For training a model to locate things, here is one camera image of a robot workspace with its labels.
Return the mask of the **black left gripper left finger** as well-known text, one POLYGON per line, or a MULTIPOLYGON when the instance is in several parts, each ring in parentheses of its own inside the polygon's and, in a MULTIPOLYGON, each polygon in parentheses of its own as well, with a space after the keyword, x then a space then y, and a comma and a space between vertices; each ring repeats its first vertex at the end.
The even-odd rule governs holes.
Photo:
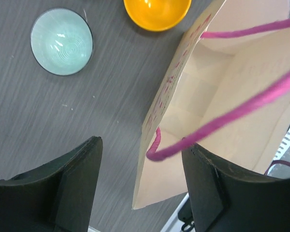
POLYGON ((86 232, 102 160, 101 137, 11 179, 0 179, 0 232, 86 232))

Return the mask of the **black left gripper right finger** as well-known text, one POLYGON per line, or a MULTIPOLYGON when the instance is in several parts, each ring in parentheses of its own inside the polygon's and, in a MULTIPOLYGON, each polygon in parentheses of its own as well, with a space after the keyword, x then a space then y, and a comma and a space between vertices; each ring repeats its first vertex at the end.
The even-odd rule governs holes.
POLYGON ((290 232, 290 178, 259 174, 200 145, 182 152, 198 232, 290 232))

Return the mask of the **pink paper gift bag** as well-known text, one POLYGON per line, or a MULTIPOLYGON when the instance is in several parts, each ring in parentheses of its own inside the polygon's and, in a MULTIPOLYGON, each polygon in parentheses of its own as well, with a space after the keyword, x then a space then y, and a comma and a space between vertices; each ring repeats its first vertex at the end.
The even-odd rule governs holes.
MULTIPOLYGON (((161 162, 146 152, 156 134, 166 148, 244 103, 290 71, 290 28, 233 39, 203 32, 236 31, 285 20, 288 0, 214 0, 184 33, 142 125, 132 201, 140 209, 187 191, 182 157, 161 162)), ((290 124, 290 92, 202 139, 208 151, 264 173, 290 124)))

